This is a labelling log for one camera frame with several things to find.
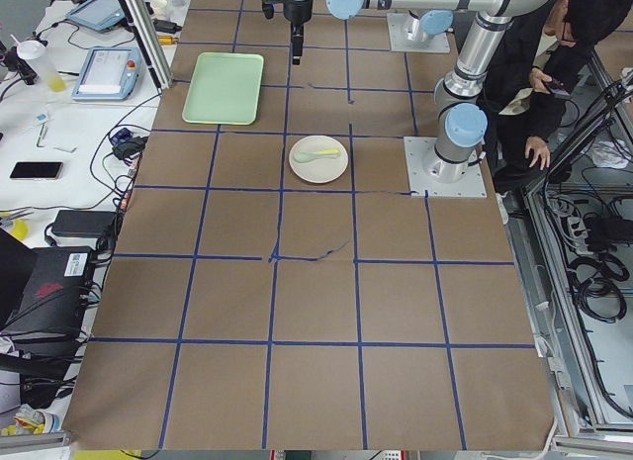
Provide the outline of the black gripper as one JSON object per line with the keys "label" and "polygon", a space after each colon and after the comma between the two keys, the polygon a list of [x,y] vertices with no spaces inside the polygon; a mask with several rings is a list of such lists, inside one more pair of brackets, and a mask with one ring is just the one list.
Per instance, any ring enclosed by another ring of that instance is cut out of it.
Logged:
{"label": "black gripper", "polygon": [[303,57],[304,26],[312,17],[314,0],[260,0],[266,19],[274,16],[274,5],[283,5],[284,17],[291,25],[292,64],[300,65]]}

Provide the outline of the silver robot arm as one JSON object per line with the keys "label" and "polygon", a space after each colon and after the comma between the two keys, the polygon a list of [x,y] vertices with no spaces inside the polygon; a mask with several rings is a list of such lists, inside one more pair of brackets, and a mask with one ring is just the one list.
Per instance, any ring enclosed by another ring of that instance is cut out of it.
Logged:
{"label": "silver robot arm", "polygon": [[424,14],[419,11],[408,11],[405,31],[407,40],[412,43],[426,45],[435,36],[446,32],[453,23],[454,12],[451,10],[429,10]]}
{"label": "silver robot arm", "polygon": [[[438,136],[419,157],[407,158],[408,172],[420,170],[438,184],[453,184],[479,160],[473,154],[483,143],[489,125],[476,101],[491,76],[491,62],[514,18],[543,5],[546,0],[324,0],[332,18],[345,33],[343,61],[328,61],[328,76],[341,71],[344,86],[320,86],[333,92],[335,102],[325,114],[347,106],[351,124],[365,137],[393,137],[416,129],[407,117],[416,103],[434,104]],[[451,27],[456,13],[475,14],[454,67],[446,74],[433,72],[436,84],[418,88],[410,79],[417,63],[407,53],[423,48]]]}

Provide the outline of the person's right hand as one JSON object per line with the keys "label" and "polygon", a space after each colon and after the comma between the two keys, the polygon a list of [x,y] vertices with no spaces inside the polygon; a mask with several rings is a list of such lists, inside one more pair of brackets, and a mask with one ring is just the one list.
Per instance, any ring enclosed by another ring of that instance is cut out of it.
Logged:
{"label": "person's right hand", "polygon": [[528,81],[532,87],[532,89],[537,93],[549,94],[548,90],[544,87],[543,81],[549,81],[552,77],[545,72],[543,72],[538,67],[532,67],[529,75]]}

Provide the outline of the person's left hand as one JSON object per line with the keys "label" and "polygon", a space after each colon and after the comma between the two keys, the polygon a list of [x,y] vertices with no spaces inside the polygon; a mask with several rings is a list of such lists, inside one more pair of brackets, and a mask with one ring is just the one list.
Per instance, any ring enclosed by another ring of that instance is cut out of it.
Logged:
{"label": "person's left hand", "polygon": [[524,157],[530,169],[547,169],[551,162],[551,152],[547,141],[540,137],[528,137]]}

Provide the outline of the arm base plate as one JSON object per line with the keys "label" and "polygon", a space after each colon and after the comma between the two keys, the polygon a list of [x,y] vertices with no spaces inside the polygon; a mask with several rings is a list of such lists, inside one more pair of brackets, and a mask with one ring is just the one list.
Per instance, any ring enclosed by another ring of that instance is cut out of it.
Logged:
{"label": "arm base plate", "polygon": [[436,154],[435,141],[431,137],[404,138],[409,192],[414,197],[486,198],[477,150],[473,147],[464,162],[449,163]]}
{"label": "arm base plate", "polygon": [[413,11],[388,13],[388,31],[392,51],[448,53],[447,31],[452,27],[454,12],[429,10],[421,15]]}

